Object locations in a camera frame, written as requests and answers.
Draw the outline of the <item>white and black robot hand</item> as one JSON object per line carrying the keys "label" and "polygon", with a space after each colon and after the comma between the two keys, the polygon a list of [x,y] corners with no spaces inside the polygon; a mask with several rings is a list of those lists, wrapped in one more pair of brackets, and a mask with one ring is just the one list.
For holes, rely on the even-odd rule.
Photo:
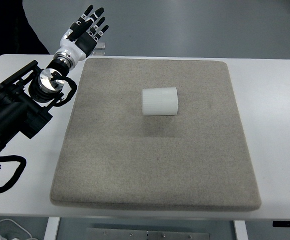
{"label": "white and black robot hand", "polygon": [[85,60],[95,49],[97,43],[108,30],[104,25],[104,8],[93,10],[90,5],[75,21],[60,40],[60,49],[54,59],[63,62],[72,70],[78,62]]}

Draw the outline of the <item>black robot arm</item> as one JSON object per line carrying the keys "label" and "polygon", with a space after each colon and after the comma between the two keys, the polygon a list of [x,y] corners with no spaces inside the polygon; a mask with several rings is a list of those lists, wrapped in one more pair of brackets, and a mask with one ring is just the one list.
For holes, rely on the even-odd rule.
{"label": "black robot arm", "polygon": [[51,120],[49,110],[72,99],[77,84],[69,71],[60,57],[45,69],[33,60],[0,83],[0,152],[18,133],[33,138]]}

